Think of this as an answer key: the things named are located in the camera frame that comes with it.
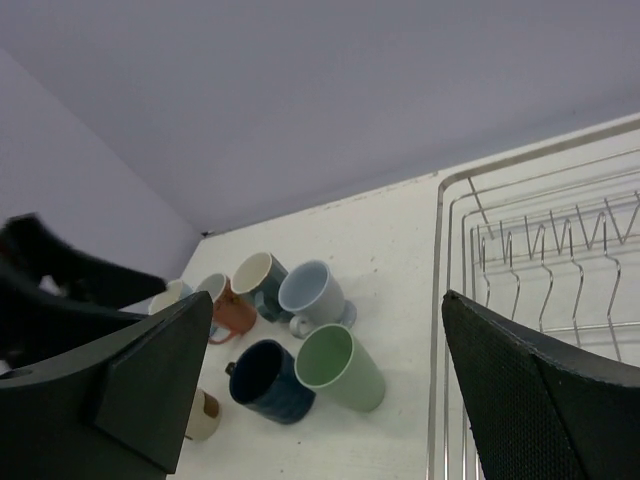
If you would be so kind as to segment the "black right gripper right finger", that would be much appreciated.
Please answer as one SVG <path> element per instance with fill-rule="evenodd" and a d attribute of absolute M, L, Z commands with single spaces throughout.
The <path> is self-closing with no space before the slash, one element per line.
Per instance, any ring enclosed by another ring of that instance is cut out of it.
<path fill-rule="evenodd" d="M 487 479 L 636 479 L 639 369 L 450 290 L 447 344 Z"/>

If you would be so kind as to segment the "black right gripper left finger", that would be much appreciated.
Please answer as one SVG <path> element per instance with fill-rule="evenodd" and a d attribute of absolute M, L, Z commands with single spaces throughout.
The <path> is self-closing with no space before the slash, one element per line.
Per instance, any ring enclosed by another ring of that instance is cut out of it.
<path fill-rule="evenodd" d="M 188 298 L 1 378 L 4 479 L 164 479 L 175 473 L 212 302 Z"/>

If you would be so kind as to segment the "light blue cup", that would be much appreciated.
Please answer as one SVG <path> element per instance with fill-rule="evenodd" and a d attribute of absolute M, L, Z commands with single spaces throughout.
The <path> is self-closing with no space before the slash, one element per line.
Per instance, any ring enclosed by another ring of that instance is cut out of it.
<path fill-rule="evenodd" d="M 163 292 L 152 298 L 148 306 L 148 314 L 154 315 L 180 300 L 187 298 L 192 293 L 193 289 L 183 280 L 171 280 L 166 284 L 166 289 Z"/>

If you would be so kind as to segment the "pink dotted mug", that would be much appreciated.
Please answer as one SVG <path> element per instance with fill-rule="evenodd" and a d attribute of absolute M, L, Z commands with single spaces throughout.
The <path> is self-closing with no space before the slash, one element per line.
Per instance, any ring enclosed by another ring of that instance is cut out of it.
<path fill-rule="evenodd" d="M 226 274 L 214 273 L 206 277 L 198 285 L 197 291 L 207 292 L 213 303 L 209 344 L 224 344 L 254 327 L 257 320 L 255 308 L 232 291 L 231 280 Z M 228 335 L 216 340 L 214 334 L 220 328 L 227 330 Z"/>

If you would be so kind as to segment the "dark blue mug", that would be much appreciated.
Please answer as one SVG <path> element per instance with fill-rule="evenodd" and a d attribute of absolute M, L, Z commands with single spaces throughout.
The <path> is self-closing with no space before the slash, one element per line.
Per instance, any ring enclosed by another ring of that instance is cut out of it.
<path fill-rule="evenodd" d="M 297 379 L 294 362 L 275 340 L 256 342 L 225 368 L 231 398 L 272 422 L 299 422 L 310 411 L 316 394 Z"/>

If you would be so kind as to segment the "grey blue mug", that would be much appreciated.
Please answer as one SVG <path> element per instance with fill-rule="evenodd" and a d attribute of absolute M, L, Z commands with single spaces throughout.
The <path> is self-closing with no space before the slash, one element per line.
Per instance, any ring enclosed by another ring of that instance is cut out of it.
<path fill-rule="evenodd" d="M 265 320 L 288 323 L 293 315 L 278 301 L 279 289 L 288 275 L 286 268 L 269 252 L 246 258 L 231 277 L 232 291 L 249 302 Z"/>

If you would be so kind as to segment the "mint green tumbler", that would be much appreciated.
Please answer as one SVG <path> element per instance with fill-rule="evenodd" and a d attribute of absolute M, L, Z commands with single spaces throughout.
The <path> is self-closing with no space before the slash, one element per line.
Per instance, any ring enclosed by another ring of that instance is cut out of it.
<path fill-rule="evenodd" d="M 306 338 L 294 371 L 305 387 L 356 412 L 375 410 L 385 397 L 380 369 L 353 333 L 339 324 L 322 326 Z"/>

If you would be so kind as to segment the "pale blue white mug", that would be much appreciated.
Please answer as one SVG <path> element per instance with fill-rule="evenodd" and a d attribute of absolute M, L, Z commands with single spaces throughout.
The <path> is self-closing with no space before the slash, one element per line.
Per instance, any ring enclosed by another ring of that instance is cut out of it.
<path fill-rule="evenodd" d="M 327 324 L 351 328 L 357 319 L 355 305 L 347 300 L 329 266 L 307 261 L 288 273 L 278 292 L 280 306 L 293 315 L 289 331 L 304 340 Z"/>

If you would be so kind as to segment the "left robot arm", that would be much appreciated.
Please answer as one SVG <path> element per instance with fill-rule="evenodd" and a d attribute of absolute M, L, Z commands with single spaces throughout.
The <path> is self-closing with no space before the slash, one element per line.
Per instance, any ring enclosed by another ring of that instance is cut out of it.
<path fill-rule="evenodd" d="M 34 213 L 1 226 L 1 362 L 18 369 L 144 318 L 125 309 L 166 290 L 160 277 L 76 249 Z"/>

